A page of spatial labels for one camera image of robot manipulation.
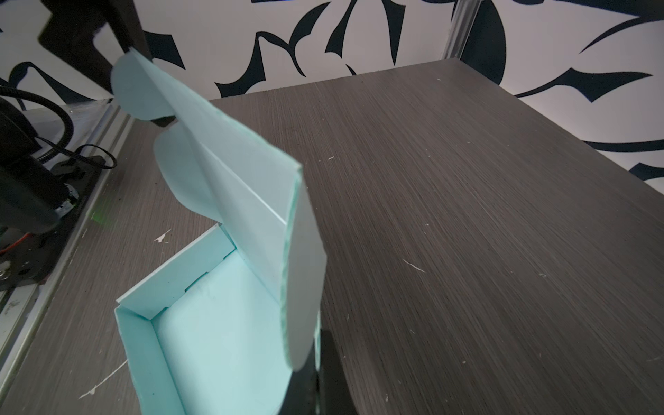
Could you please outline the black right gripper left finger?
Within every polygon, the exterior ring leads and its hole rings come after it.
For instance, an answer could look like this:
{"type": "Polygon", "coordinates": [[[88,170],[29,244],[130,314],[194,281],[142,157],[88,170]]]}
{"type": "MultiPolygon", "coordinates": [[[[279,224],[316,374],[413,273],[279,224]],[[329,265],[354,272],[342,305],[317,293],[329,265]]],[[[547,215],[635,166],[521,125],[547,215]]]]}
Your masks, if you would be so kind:
{"type": "Polygon", "coordinates": [[[278,415],[316,414],[317,384],[316,350],[312,347],[304,366],[292,373],[278,415]]]}

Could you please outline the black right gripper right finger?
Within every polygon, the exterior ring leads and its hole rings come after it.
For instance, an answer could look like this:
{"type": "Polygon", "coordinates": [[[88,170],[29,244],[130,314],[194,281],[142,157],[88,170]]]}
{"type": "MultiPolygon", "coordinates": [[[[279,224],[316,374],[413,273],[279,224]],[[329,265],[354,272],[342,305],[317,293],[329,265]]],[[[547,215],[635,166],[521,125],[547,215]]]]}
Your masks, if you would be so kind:
{"type": "Polygon", "coordinates": [[[328,415],[357,415],[342,358],[337,352],[334,337],[323,330],[320,342],[319,397],[320,413],[328,415]]]}

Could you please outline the light blue paper box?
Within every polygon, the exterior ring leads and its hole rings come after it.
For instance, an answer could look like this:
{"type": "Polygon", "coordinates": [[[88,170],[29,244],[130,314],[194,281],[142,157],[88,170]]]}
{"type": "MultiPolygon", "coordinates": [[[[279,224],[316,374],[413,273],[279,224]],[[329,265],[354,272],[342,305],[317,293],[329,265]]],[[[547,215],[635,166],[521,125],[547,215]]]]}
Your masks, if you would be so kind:
{"type": "Polygon", "coordinates": [[[112,69],[136,119],[174,117],[154,154],[213,226],[115,309],[144,414],[278,414],[318,339],[327,255],[293,157],[137,51],[112,69]]]}

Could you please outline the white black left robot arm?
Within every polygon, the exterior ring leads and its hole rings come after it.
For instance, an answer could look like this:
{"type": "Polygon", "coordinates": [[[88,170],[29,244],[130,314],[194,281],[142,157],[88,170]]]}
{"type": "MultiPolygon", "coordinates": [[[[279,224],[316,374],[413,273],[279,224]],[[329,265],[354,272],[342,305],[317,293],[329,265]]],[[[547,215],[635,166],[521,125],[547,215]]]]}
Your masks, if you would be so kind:
{"type": "Polygon", "coordinates": [[[132,0],[43,0],[51,13],[39,43],[90,81],[112,92],[112,63],[94,46],[98,32],[109,25],[119,46],[148,60],[185,68],[173,36],[143,30],[132,0]]]}

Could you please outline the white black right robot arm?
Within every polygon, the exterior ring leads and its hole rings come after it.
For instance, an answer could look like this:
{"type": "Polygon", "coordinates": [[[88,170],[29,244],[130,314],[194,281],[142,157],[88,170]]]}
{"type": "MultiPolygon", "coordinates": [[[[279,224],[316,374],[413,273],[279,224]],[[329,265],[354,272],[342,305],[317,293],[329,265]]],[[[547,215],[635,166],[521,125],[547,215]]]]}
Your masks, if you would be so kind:
{"type": "MultiPolygon", "coordinates": [[[[1,263],[10,278],[50,275],[90,201],[101,172],[118,162],[106,149],[85,157],[84,146],[67,147],[74,122],[67,110],[37,94],[1,89],[1,232],[21,231],[18,240],[1,240],[1,263]],[[42,138],[9,100],[31,101],[53,112],[63,124],[56,143],[42,138]]],[[[290,378],[283,414],[355,414],[334,338],[328,330],[318,339],[301,370],[290,378]]]]}

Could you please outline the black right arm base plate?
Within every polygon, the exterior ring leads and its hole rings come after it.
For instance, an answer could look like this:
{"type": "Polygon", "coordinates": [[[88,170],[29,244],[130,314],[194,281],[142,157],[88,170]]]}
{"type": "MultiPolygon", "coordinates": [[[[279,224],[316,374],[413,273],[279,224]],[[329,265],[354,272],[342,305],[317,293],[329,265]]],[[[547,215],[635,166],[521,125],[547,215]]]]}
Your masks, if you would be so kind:
{"type": "Polygon", "coordinates": [[[50,172],[61,183],[76,190],[79,198],[73,202],[72,210],[64,215],[52,231],[29,236],[14,248],[10,248],[10,245],[24,236],[22,232],[8,230],[1,237],[1,248],[8,250],[1,254],[1,263],[7,266],[1,273],[3,291],[39,284],[48,278],[74,233],[102,170],[79,161],[63,161],[55,164],[50,172]]]}

